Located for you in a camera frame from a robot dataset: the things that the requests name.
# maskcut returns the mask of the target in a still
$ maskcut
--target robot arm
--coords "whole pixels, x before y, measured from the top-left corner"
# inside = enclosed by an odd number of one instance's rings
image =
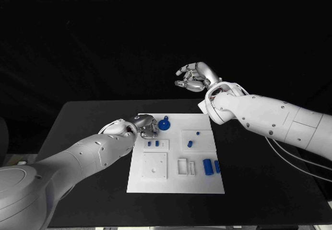
[[[155,137],[155,120],[138,115],[30,165],[0,168],[0,229],[43,230],[73,185],[103,170],[132,149],[136,135]]]
[[[222,81],[201,62],[181,67],[175,75],[181,72],[186,74],[180,86],[190,91],[193,84],[186,82],[212,79],[210,84],[201,83],[207,92],[199,108],[214,123],[220,125],[230,119],[237,119],[250,132],[315,153],[332,161],[330,115],[276,99],[249,95],[236,83]]]

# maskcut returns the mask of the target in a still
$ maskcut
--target table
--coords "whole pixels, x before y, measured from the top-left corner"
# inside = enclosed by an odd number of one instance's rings
[[[136,113],[200,113],[201,99],[87,101],[63,105],[37,159]],[[60,200],[48,227],[332,224],[311,177],[276,156],[236,120],[212,121],[223,195],[125,193],[131,154],[84,178]]]

